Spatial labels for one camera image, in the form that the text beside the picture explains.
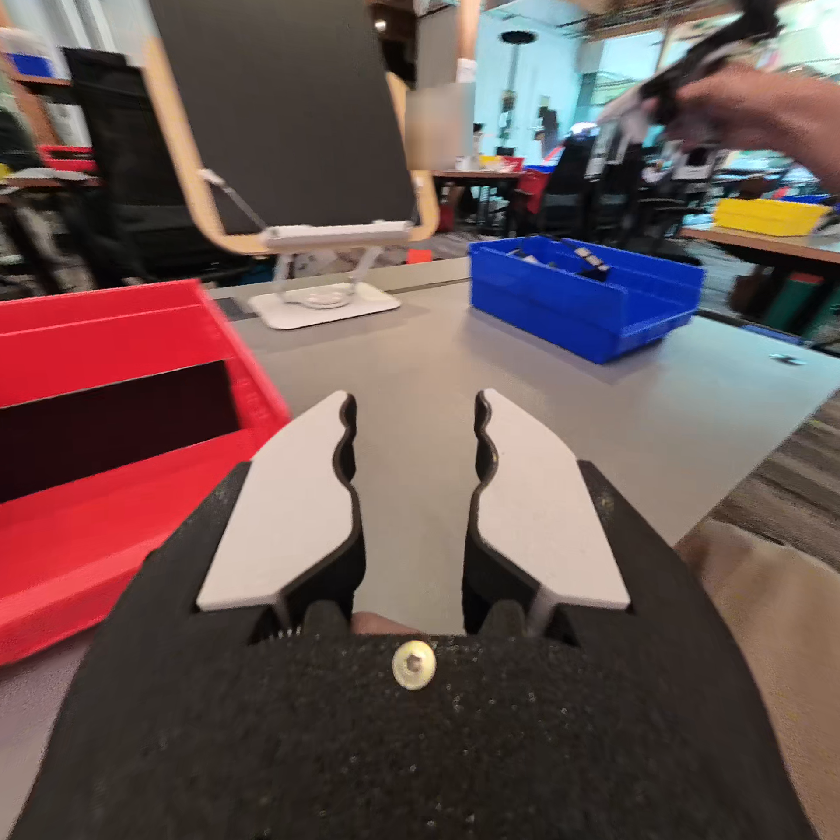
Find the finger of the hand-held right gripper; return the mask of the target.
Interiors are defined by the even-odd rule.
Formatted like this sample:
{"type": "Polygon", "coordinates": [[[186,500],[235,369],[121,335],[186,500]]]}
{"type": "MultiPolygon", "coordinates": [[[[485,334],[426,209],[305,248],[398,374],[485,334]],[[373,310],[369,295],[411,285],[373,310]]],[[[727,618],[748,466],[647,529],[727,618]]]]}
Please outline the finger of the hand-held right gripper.
{"type": "Polygon", "coordinates": [[[658,98],[649,86],[634,86],[604,106],[596,125],[601,129],[616,124],[621,137],[629,143],[642,143],[648,132],[659,126],[658,98]]]}

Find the red plastic bin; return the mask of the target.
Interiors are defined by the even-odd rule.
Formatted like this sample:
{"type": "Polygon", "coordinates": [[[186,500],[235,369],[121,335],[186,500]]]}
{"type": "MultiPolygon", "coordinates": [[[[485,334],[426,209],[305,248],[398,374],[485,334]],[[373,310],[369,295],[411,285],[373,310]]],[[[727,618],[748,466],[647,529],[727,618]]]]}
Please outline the red plastic bin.
{"type": "Polygon", "coordinates": [[[291,415],[197,280],[3,302],[2,408],[222,361],[241,430],[1,504],[1,664],[84,632],[291,415]]]}

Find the black mesh office chair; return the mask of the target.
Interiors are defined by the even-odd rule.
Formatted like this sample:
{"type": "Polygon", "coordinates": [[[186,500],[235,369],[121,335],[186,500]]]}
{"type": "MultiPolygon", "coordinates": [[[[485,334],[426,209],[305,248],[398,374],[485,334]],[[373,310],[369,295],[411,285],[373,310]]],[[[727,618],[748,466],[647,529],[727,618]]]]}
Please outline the black mesh office chair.
{"type": "Polygon", "coordinates": [[[61,52],[98,168],[104,242],[123,277],[239,283],[256,261],[215,246],[194,224],[141,70],[122,54],[61,52]]]}

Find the black bin divider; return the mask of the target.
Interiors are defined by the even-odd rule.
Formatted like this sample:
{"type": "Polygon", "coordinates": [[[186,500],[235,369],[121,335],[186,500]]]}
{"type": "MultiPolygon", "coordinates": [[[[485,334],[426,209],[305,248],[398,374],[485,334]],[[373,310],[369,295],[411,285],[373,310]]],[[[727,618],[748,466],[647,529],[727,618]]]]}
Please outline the black bin divider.
{"type": "Polygon", "coordinates": [[[577,272],[580,277],[598,282],[609,280],[611,267],[588,245],[569,238],[561,238],[559,243],[581,261],[581,270],[577,272]]]}
{"type": "Polygon", "coordinates": [[[241,430],[224,362],[3,407],[1,502],[241,430]]]}

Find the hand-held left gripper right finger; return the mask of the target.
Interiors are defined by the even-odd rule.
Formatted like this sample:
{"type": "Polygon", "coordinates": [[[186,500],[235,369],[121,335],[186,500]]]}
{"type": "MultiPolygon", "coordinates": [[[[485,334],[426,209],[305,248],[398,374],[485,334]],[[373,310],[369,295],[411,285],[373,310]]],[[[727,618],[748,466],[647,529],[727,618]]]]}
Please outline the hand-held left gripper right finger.
{"type": "Polygon", "coordinates": [[[575,635],[573,609],[627,614],[631,596],[572,449],[492,388],[476,395],[474,433],[465,631],[477,635],[503,603],[526,636],[575,635]]]}

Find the blue plastic bin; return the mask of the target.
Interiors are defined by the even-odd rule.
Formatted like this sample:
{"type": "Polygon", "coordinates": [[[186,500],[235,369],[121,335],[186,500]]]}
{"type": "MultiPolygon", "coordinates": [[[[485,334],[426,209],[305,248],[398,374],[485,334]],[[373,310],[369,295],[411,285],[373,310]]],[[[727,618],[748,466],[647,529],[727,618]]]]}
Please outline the blue plastic bin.
{"type": "Polygon", "coordinates": [[[555,238],[471,243],[472,308],[595,364],[664,339],[697,312],[701,267],[581,243],[611,267],[607,282],[579,276],[581,261],[555,238]]]}

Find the yellow plastic bin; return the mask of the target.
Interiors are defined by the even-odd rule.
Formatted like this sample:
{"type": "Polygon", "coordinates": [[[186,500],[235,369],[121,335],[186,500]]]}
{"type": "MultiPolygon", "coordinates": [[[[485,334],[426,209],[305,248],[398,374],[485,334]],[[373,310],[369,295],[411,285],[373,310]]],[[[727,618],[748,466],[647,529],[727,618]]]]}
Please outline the yellow plastic bin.
{"type": "Polygon", "coordinates": [[[771,198],[724,198],[712,223],[716,227],[777,238],[803,237],[814,232],[831,213],[819,203],[789,202],[771,198]]]}

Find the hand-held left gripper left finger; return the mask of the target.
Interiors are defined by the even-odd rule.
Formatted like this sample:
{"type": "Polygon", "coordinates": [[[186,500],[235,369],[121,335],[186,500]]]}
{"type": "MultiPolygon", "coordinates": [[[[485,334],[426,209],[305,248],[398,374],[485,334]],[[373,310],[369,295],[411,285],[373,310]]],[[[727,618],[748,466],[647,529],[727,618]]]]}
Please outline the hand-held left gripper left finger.
{"type": "Polygon", "coordinates": [[[201,612],[267,606],[288,631],[315,602],[351,615],[365,573],[355,435],[356,401],[336,391],[255,453],[198,592],[201,612]]]}

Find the wood-framed black board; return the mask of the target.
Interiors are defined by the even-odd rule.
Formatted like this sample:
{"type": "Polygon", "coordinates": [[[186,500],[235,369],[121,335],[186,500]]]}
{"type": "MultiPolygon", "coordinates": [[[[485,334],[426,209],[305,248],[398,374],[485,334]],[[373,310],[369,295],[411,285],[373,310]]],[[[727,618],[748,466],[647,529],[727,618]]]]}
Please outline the wood-framed black board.
{"type": "Polygon", "coordinates": [[[241,256],[408,245],[438,225],[366,2],[154,1],[142,72],[199,231],[241,256]]]}

